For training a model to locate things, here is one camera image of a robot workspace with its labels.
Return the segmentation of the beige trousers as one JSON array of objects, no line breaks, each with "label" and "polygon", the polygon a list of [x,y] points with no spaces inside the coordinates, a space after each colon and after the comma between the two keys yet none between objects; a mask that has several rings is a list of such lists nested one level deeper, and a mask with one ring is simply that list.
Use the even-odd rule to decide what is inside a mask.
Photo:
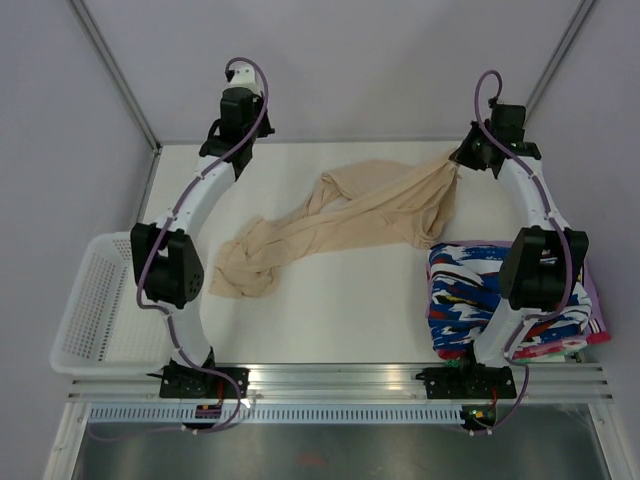
[{"label": "beige trousers", "polygon": [[257,217],[221,247],[209,292],[268,296],[285,266],[315,254],[394,244],[426,250],[454,216],[457,180],[447,157],[416,166],[374,159],[328,170],[296,210],[278,220]]}]

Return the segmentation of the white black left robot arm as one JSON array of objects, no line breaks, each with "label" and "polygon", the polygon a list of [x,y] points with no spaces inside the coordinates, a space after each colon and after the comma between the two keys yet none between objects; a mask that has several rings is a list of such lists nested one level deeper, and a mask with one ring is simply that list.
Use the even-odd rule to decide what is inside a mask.
[{"label": "white black left robot arm", "polygon": [[225,89],[220,117],[199,149],[194,178],[166,213],[152,223],[136,224],[130,232],[136,302],[163,315],[171,357],[187,366],[183,386],[197,397],[216,389],[218,374],[205,364],[212,347],[199,314],[204,267],[195,240],[213,207],[250,162],[255,141],[274,133],[267,104],[266,90]]}]

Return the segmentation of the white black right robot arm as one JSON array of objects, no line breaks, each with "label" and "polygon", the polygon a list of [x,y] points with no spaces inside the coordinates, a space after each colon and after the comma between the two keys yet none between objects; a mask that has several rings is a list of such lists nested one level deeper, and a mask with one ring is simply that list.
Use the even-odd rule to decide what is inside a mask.
[{"label": "white black right robot arm", "polygon": [[524,139],[526,109],[489,101],[491,115],[478,118],[451,161],[489,170],[507,192],[523,222],[498,274],[500,301],[473,343],[471,361],[456,370],[457,387],[480,395],[492,383],[488,367],[505,367],[538,324],[558,319],[574,290],[589,240],[559,213],[546,185],[537,145]]}]

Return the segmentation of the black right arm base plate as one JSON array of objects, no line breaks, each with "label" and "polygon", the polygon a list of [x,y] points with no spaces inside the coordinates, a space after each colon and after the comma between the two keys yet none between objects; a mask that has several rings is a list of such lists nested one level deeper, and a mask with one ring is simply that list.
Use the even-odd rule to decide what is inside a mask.
[{"label": "black right arm base plate", "polygon": [[429,399],[436,400],[492,400],[515,399],[516,386],[508,367],[474,366],[430,367],[415,378],[425,387]]}]

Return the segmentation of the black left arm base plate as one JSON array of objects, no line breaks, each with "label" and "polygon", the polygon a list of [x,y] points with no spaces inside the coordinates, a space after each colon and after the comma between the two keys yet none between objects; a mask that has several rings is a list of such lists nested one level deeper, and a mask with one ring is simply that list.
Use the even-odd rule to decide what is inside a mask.
[{"label": "black left arm base plate", "polygon": [[250,370],[240,367],[223,367],[220,372],[237,383],[240,394],[237,394],[234,386],[225,378],[179,364],[171,364],[163,369],[159,397],[163,399],[244,399],[249,385]]}]

